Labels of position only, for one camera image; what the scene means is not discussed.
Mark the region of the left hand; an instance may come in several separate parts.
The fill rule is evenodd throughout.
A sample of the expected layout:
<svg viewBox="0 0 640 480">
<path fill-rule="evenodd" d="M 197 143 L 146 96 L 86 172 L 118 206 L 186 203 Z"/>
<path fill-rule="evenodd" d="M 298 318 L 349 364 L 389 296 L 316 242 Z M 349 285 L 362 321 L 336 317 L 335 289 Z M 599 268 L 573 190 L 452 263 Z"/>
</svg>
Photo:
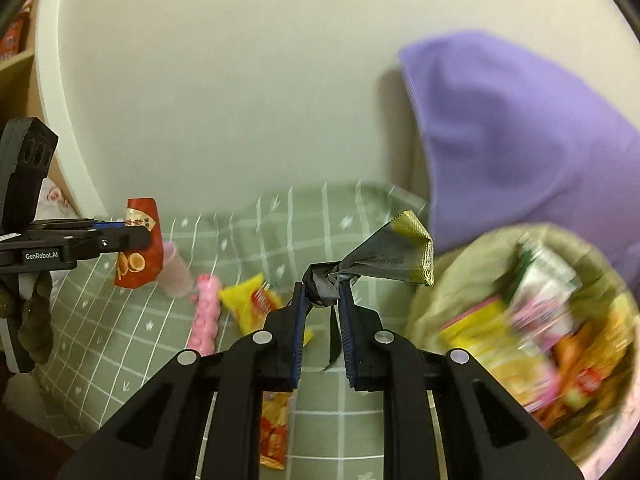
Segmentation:
<svg viewBox="0 0 640 480">
<path fill-rule="evenodd" d="M 1 277 L 1 350 L 13 373 L 48 362 L 53 348 L 49 272 Z"/>
</svg>

